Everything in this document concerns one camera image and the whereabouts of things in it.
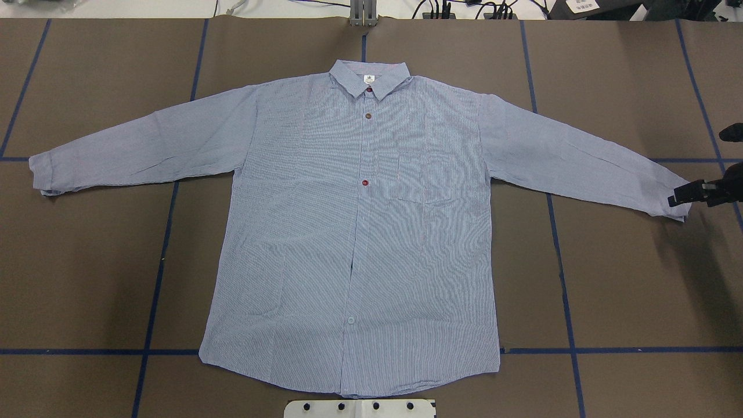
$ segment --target shirt pocket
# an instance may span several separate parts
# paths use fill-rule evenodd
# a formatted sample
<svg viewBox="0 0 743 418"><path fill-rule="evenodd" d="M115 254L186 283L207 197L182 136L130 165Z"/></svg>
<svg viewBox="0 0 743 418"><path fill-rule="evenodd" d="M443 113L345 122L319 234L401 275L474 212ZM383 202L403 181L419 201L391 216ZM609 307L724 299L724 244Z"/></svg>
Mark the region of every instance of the shirt pocket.
<svg viewBox="0 0 743 418"><path fill-rule="evenodd" d="M397 198L418 203L451 199L451 169L447 155L401 152L398 157Z"/></svg>
<svg viewBox="0 0 743 418"><path fill-rule="evenodd" d="M237 310L247 315L266 315L277 310L283 300L287 270L281 246L251 244L244 252L244 262L245 276L241 280L241 303Z"/></svg>

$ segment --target shirt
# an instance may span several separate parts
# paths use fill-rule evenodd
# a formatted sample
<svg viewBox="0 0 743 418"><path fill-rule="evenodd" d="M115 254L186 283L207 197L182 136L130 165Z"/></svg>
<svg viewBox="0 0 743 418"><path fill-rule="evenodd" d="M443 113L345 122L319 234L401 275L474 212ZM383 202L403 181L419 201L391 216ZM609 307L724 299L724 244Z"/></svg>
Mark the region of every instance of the shirt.
<svg viewBox="0 0 743 418"><path fill-rule="evenodd" d="M226 91L29 165L49 196L234 171L199 356L346 397L499 369L490 178L653 216L689 210L666 200L686 182L641 155L404 63L338 61Z"/></svg>

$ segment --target white paper label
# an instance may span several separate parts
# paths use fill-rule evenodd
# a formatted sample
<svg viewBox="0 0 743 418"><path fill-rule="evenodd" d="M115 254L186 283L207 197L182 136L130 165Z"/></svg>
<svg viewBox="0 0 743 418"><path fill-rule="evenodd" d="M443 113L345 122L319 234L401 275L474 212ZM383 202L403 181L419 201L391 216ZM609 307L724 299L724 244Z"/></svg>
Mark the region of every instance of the white paper label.
<svg viewBox="0 0 743 418"><path fill-rule="evenodd" d="M573 10L573 13L583 13L599 8L596 0L565 0L565 3L568 4L570 10Z"/></svg>

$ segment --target shirt's right sleeve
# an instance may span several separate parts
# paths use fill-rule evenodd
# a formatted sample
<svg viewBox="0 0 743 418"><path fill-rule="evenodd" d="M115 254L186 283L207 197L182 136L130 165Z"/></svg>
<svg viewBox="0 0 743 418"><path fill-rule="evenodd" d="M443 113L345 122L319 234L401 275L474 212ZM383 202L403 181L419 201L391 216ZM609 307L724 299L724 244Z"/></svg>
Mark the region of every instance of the shirt's right sleeve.
<svg viewBox="0 0 743 418"><path fill-rule="evenodd" d="M240 168L256 124L258 90L247 86L169 107L34 155L28 161L33 187L55 196Z"/></svg>
<svg viewBox="0 0 743 418"><path fill-rule="evenodd" d="M480 99L480 141L491 177L680 221L689 213L691 204L668 205L673 189L687 181L667 168L492 94Z"/></svg>

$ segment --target long-sleeve button-up shirt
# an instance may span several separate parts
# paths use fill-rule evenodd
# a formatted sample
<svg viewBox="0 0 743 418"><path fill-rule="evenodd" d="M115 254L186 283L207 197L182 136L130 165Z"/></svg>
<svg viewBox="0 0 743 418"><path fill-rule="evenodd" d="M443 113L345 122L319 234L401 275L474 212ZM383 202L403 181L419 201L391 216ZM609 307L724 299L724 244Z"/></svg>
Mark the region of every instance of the long-sleeve button-up shirt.
<svg viewBox="0 0 743 418"><path fill-rule="evenodd" d="M391 396L499 369L490 178L683 219L685 181L490 94L339 61L35 155L33 186L234 171L202 361L284 388Z"/></svg>

